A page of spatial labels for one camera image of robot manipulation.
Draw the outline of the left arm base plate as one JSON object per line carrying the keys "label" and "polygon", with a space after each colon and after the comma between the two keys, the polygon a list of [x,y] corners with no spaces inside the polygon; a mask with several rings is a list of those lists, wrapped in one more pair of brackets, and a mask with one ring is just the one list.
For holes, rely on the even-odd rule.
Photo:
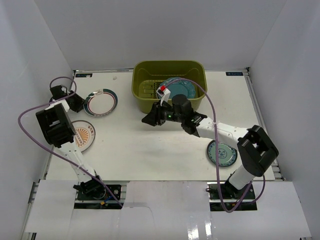
{"label": "left arm base plate", "polygon": [[76,188],[74,209],[78,210],[121,210],[124,205],[126,190],[121,184],[107,184],[114,197],[104,187],[93,194],[86,195]]}

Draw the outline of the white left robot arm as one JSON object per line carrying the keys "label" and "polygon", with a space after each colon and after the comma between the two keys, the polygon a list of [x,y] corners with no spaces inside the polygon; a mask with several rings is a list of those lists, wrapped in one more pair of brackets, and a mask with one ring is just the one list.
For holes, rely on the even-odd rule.
{"label": "white left robot arm", "polygon": [[54,102],[35,114],[43,136],[69,161],[78,179],[78,184],[73,188],[88,198],[103,199],[107,194],[106,187],[84,159],[76,143],[76,130],[67,114],[69,110],[79,112],[84,99],[63,85],[51,86],[50,92]]}

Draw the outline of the teal scalloped plate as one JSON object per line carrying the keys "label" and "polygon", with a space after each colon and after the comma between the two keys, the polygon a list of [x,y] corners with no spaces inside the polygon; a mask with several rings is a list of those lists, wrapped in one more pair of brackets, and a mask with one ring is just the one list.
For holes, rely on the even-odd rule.
{"label": "teal scalloped plate", "polygon": [[168,78],[159,85],[159,87],[162,86],[169,89],[169,99],[172,99],[175,95],[185,95],[188,99],[194,99],[196,97],[194,85],[190,81],[183,80],[180,77]]}

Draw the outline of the white plate teal rim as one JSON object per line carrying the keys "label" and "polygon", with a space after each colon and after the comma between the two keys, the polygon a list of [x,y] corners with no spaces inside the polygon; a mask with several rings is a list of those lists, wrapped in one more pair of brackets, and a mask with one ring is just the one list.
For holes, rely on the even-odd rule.
{"label": "white plate teal rim", "polygon": [[91,92],[83,105],[84,111],[91,117],[101,118],[111,114],[118,105],[117,94],[107,88]]}

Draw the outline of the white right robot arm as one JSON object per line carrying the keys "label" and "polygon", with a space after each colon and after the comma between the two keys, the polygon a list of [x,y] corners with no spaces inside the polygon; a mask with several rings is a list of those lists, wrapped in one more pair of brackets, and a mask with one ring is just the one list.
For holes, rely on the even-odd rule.
{"label": "white right robot arm", "polygon": [[166,121],[177,122],[190,135],[218,140],[236,149],[241,165],[221,186],[222,192],[233,200],[243,195],[255,177],[262,177],[279,155],[277,147],[261,126],[243,128],[214,123],[208,116],[196,112],[183,94],[174,96],[171,104],[162,99],[155,102],[141,121],[153,127]]}

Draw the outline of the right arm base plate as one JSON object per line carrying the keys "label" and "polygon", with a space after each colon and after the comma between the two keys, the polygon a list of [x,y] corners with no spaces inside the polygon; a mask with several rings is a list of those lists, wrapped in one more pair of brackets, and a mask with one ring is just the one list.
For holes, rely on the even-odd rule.
{"label": "right arm base plate", "polygon": [[[241,198],[243,192],[246,188],[244,188],[239,196],[232,196],[231,194],[227,193],[226,190],[221,186],[221,193],[223,197],[223,202],[225,207],[228,210],[231,210],[233,207],[236,206],[237,202]],[[209,207],[211,212],[224,212],[224,209],[221,204],[221,200],[218,193],[218,185],[216,183],[211,183],[207,185],[205,191],[208,193],[209,197]],[[237,207],[235,211],[257,211],[257,203],[253,202],[256,199],[256,194],[254,191],[253,186],[251,185],[247,194],[245,195],[244,199],[242,200],[241,204]]]}

